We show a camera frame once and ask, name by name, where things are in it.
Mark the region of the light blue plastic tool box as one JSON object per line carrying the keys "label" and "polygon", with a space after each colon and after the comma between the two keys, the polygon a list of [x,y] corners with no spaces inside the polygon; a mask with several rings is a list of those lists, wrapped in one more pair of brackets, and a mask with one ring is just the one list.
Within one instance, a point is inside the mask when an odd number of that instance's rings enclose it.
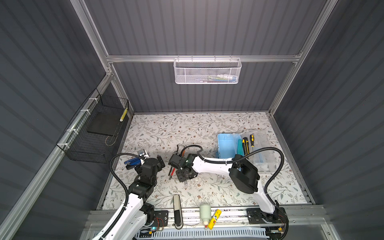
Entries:
{"label": "light blue plastic tool box", "polygon": [[[243,133],[218,134],[218,153],[220,159],[234,158],[235,155],[244,156],[255,150],[270,147],[267,132],[250,130]],[[279,165],[279,158],[273,151],[264,151],[248,158],[259,172],[273,173]]]}

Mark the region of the teal handled tool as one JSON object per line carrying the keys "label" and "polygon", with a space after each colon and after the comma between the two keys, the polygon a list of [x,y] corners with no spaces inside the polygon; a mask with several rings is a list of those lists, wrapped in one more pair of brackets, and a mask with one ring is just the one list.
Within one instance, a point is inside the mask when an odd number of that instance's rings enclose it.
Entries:
{"label": "teal handled tool", "polygon": [[237,154],[244,156],[243,140],[242,139],[238,140]]}

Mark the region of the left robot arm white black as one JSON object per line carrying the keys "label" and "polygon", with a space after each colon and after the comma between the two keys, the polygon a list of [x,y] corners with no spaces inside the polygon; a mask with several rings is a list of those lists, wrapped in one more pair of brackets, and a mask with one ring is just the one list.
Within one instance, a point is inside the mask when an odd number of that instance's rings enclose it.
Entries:
{"label": "left robot arm white black", "polygon": [[[139,178],[129,187],[118,177],[113,167],[115,159],[120,156],[132,156],[141,160],[135,167]],[[147,199],[157,185],[157,173],[164,167],[164,160],[159,155],[156,158],[145,158],[131,153],[121,153],[111,158],[110,172],[123,187],[125,198],[112,218],[94,237],[95,240],[132,240],[142,227],[153,222],[154,206],[148,204]]]}

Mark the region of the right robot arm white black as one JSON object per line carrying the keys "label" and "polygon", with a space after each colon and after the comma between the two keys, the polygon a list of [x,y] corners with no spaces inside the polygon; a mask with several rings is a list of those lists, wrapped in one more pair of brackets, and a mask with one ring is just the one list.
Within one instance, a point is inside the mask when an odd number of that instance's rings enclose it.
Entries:
{"label": "right robot arm white black", "polygon": [[[169,160],[169,165],[175,169],[176,175],[180,182],[194,179],[198,174],[210,173],[230,177],[235,187],[242,193],[252,195],[256,200],[263,218],[267,223],[274,221],[282,221],[284,225],[288,225],[289,220],[287,214],[280,207],[280,204],[273,200],[268,194],[268,186],[274,178],[280,173],[284,166],[284,153],[274,147],[265,147],[251,152],[244,157],[235,155],[228,159],[214,159],[203,157],[200,152],[203,150],[199,145],[192,145],[199,148],[196,154],[189,154],[183,157],[182,154],[174,154]],[[265,185],[260,180],[258,169],[248,160],[249,157],[265,152],[275,151],[280,154],[281,161]]]}

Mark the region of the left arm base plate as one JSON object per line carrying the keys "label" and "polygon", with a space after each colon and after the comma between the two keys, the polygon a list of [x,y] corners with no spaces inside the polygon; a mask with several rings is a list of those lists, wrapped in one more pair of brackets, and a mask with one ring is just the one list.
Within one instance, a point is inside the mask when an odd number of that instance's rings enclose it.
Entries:
{"label": "left arm base plate", "polygon": [[154,211],[154,217],[145,227],[167,227],[169,220],[169,211]]}

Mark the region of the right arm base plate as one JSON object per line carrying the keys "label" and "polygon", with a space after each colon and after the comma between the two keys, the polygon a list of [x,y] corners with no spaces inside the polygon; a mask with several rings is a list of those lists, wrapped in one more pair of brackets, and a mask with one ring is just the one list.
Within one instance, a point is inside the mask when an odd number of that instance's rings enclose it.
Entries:
{"label": "right arm base plate", "polygon": [[284,208],[275,207],[272,214],[263,212],[260,208],[246,209],[248,221],[250,224],[286,224],[287,217]]}

